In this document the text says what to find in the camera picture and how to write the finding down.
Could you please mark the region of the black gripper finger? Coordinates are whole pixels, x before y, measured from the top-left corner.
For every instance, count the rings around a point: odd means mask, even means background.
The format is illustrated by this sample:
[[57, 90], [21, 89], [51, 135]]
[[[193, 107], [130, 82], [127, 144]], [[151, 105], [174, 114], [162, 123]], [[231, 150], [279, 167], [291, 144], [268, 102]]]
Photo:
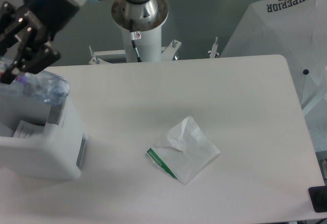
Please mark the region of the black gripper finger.
[[45, 28], [26, 26], [15, 37], [19, 45], [13, 62], [1, 76], [1, 83], [11, 84], [15, 72], [38, 74], [61, 58], [51, 46], [50, 33]]
[[21, 8], [4, 1], [1, 6], [1, 56], [18, 42], [15, 35], [27, 26], [28, 21], [21, 15]]

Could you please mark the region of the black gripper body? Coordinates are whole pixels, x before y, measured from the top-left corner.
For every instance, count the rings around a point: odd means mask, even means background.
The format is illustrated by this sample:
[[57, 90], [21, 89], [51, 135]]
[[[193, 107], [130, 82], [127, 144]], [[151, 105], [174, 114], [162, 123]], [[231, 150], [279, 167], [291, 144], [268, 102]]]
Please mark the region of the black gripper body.
[[10, 10], [10, 45], [23, 42], [28, 28], [32, 31], [29, 46], [52, 45], [79, 9], [77, 0], [23, 0], [23, 5]]

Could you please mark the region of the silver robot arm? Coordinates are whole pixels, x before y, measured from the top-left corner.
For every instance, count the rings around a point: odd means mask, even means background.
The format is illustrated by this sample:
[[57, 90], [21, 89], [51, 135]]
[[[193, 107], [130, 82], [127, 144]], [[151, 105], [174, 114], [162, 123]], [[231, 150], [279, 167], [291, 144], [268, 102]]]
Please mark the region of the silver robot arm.
[[[11, 84], [20, 74], [37, 74], [61, 57], [53, 47], [56, 34], [87, 0], [23, 0], [20, 7], [1, 5], [1, 55], [17, 45], [13, 61], [1, 72]], [[122, 29], [128, 62], [161, 60], [161, 28], [168, 18], [165, 0], [114, 0], [111, 14]]]

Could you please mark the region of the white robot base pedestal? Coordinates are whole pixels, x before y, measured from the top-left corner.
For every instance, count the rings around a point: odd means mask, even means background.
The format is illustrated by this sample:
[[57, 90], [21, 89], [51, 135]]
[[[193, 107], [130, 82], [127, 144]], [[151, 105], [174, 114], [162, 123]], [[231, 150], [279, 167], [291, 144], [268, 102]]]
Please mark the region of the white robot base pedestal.
[[120, 27], [127, 63], [138, 62], [136, 50], [133, 47], [134, 40], [139, 57], [142, 62], [161, 61], [161, 27], [148, 31], [133, 31]]

